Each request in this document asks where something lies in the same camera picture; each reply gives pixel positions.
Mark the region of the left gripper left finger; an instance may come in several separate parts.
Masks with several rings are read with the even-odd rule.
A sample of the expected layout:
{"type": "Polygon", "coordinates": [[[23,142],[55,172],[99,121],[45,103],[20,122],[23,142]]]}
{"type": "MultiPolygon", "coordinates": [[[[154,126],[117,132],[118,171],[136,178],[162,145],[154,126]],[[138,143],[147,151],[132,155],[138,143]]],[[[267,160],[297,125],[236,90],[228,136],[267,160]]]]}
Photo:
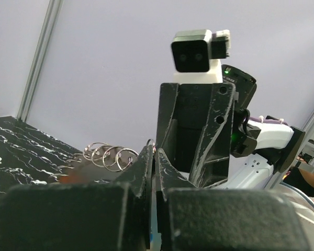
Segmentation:
{"type": "Polygon", "coordinates": [[[153,147],[144,146],[135,163],[115,181],[115,250],[150,248],[153,147]]]}

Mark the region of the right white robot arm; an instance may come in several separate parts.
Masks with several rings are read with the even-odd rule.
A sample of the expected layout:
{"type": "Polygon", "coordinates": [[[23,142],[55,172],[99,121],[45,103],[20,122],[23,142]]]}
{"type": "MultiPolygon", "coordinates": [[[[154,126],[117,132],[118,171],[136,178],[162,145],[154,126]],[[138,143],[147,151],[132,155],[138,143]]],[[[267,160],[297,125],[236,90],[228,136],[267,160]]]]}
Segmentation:
{"type": "Polygon", "coordinates": [[[254,188],[287,170],[305,136],[273,117],[252,118],[256,79],[230,65],[222,83],[163,83],[156,146],[194,186],[254,188]]]}

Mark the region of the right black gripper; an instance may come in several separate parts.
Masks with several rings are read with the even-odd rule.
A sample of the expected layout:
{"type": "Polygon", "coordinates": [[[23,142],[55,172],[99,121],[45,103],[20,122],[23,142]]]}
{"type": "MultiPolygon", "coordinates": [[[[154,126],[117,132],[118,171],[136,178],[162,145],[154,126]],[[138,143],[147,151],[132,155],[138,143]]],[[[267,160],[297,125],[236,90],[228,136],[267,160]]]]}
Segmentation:
{"type": "Polygon", "coordinates": [[[197,187],[204,180],[206,157],[226,123],[235,91],[232,83],[160,86],[156,148],[164,150],[179,172],[190,172],[189,181],[197,187]]]}

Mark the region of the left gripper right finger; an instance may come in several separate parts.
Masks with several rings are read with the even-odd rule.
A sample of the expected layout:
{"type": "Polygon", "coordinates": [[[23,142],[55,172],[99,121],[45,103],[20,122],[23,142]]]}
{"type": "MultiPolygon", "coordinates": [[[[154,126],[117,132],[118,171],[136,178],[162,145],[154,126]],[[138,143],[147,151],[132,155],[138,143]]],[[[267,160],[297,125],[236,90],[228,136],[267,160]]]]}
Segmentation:
{"type": "Polygon", "coordinates": [[[199,192],[171,164],[163,149],[155,154],[158,231],[162,250],[197,250],[199,192]]]}

